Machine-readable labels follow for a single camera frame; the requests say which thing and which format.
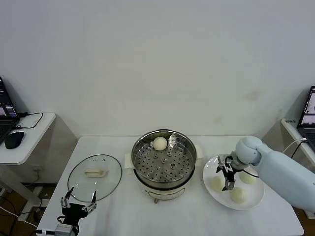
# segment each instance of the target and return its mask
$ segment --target white plate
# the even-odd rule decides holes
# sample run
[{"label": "white plate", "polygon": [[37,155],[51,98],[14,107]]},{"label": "white plate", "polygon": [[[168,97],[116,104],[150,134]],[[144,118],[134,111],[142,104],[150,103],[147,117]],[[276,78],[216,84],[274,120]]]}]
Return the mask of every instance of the white plate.
[{"label": "white plate", "polygon": [[210,187],[210,179],[215,176],[221,176],[222,181],[224,182],[224,176],[222,171],[216,173],[218,167],[218,157],[215,156],[211,158],[203,168],[203,182],[214,199],[216,199],[222,205],[226,207],[235,209],[235,210],[247,210],[257,206],[264,197],[265,189],[263,182],[257,178],[254,184],[246,184],[240,179],[240,174],[236,173],[234,175],[235,184],[234,187],[241,187],[245,190],[247,195],[247,200],[242,203],[238,204],[231,200],[229,191],[224,192],[216,192],[211,189]]}]

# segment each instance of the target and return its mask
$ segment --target laptop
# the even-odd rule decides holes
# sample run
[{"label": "laptop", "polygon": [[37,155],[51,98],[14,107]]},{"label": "laptop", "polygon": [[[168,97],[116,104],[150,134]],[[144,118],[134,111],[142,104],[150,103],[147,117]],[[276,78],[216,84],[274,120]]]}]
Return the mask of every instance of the laptop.
[{"label": "laptop", "polygon": [[16,113],[2,78],[0,77],[0,144],[16,126],[20,118]]},{"label": "laptop", "polygon": [[315,86],[311,87],[297,130],[315,151]]}]

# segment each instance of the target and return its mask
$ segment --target table leg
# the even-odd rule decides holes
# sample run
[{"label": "table leg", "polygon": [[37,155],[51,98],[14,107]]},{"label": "table leg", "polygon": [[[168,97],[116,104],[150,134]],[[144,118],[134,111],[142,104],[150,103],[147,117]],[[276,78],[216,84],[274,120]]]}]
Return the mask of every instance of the table leg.
[{"label": "table leg", "polygon": [[23,198],[28,200],[34,205],[40,204],[40,198],[28,190],[23,184],[21,184],[20,178],[11,171],[7,166],[0,165],[0,181],[5,183],[15,192],[20,194]]}]

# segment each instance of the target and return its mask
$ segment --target laptop screen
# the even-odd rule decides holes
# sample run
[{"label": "laptop screen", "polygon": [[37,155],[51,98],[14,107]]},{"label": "laptop screen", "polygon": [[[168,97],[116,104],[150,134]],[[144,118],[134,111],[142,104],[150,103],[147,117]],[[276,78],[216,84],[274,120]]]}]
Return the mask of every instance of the laptop screen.
[{"label": "laptop screen", "polygon": [[4,87],[2,78],[0,78],[0,119],[17,118],[9,95]]},{"label": "laptop screen", "polygon": [[315,127],[315,86],[311,87],[298,127]]}]

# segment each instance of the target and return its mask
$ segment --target stainless steel pot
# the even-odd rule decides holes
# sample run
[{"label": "stainless steel pot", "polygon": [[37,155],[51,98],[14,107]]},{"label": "stainless steel pot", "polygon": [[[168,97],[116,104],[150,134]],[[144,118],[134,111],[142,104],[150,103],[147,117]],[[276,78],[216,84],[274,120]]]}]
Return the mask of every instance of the stainless steel pot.
[{"label": "stainless steel pot", "polygon": [[[153,148],[153,140],[164,137],[167,140],[165,150]],[[160,129],[142,136],[134,144],[131,160],[136,176],[146,185],[169,190],[184,184],[191,178],[196,163],[196,148],[185,135]]]}]

